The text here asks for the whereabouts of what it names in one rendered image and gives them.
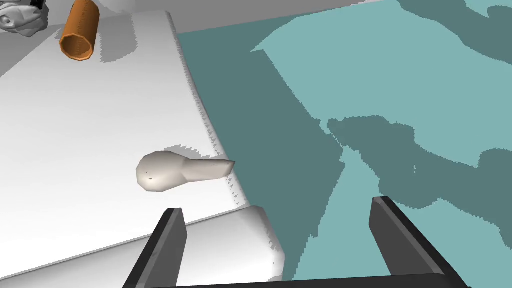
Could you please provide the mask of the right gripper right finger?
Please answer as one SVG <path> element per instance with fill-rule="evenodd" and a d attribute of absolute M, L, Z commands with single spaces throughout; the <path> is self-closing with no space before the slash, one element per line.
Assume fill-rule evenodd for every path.
<path fill-rule="evenodd" d="M 391 275 L 458 273 L 387 196 L 373 197 L 369 228 Z"/>

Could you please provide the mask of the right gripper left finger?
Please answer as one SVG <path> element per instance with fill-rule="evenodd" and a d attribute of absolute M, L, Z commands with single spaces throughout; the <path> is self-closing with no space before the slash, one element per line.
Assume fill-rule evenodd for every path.
<path fill-rule="evenodd" d="M 165 210 L 122 288 L 175 287 L 187 237 L 182 208 Z"/>

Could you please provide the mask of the beige bottle-shaped object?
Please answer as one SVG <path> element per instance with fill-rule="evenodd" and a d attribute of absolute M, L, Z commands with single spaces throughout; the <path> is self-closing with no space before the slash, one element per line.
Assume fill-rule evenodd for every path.
<path fill-rule="evenodd" d="M 227 177 L 234 166 L 228 159 L 190 159 L 172 151 L 155 151 L 137 165 L 136 181 L 147 192 L 162 193 L 187 183 Z"/>

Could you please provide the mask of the orange cup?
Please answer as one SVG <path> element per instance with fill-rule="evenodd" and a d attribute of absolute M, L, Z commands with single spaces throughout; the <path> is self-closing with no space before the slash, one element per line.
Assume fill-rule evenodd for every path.
<path fill-rule="evenodd" d="M 94 53 L 99 20 L 97 4 L 92 0 L 75 0 L 59 41 L 62 53 L 72 60 L 88 60 Z"/>

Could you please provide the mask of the white table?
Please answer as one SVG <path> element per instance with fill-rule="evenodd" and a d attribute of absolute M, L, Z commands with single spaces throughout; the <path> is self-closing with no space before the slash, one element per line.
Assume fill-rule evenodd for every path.
<path fill-rule="evenodd" d="M 0 77 L 0 288 L 122 288 L 168 208 L 188 232 L 179 286 L 279 281 L 285 256 L 235 173 L 145 191 L 136 167 L 170 149 L 227 159 L 167 11 L 109 17 L 99 52 L 50 36 Z"/>

